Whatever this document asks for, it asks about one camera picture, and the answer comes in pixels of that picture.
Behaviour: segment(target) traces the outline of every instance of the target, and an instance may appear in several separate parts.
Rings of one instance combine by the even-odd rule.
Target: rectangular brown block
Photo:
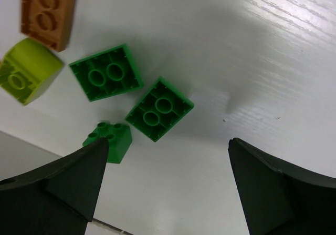
[[[63,51],[70,38],[76,0],[22,0],[21,32]]]

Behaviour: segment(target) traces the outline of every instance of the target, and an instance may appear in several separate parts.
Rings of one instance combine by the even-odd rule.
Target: green block with studs
[[[100,122],[97,124],[96,129],[90,133],[88,138],[84,141],[83,146],[100,138],[107,138],[110,143],[108,163],[119,164],[132,144],[131,129],[129,126]]]
[[[127,44],[69,65],[89,101],[134,91],[143,81]]]
[[[160,77],[125,120],[157,142],[193,108],[193,102]]]
[[[27,105],[43,94],[62,66],[45,46],[27,38],[4,56],[0,64],[0,86]]]

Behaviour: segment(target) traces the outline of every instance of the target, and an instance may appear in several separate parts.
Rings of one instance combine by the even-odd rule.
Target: wood grain texture
[[[19,0],[0,1],[3,55],[21,35]],[[133,129],[122,164],[107,166],[96,218],[139,235],[248,234],[226,151],[233,137],[336,177],[335,7],[77,0],[65,63],[127,42],[147,86],[162,75],[195,102],[156,144]],[[25,108],[1,93],[0,130],[66,155],[97,121],[124,118],[144,92],[88,103],[65,68]]]

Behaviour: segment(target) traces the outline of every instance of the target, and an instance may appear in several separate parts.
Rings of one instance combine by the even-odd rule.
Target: lego brick
[[[69,67],[90,101],[143,87],[127,44],[78,60]]]
[[[103,137],[107,138],[110,145],[107,162],[119,164],[132,144],[130,127],[124,124],[111,125],[108,122],[100,122],[96,129],[88,135],[83,146]]]
[[[58,52],[69,42],[76,0],[22,0],[21,32]]]
[[[0,64],[0,86],[27,105],[48,88],[62,66],[45,46],[27,38],[4,56]]]
[[[193,108],[193,102],[160,77],[125,120],[157,142]]]

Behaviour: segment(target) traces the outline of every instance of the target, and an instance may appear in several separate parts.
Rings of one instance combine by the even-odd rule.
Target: dark green block
[[[156,142],[192,108],[193,102],[160,77],[125,120]]]
[[[119,164],[132,144],[130,127],[124,124],[111,125],[106,122],[100,122],[84,141],[83,146],[103,137],[107,138],[110,144],[107,162]]]
[[[90,101],[143,87],[127,44],[83,58],[69,66]]]

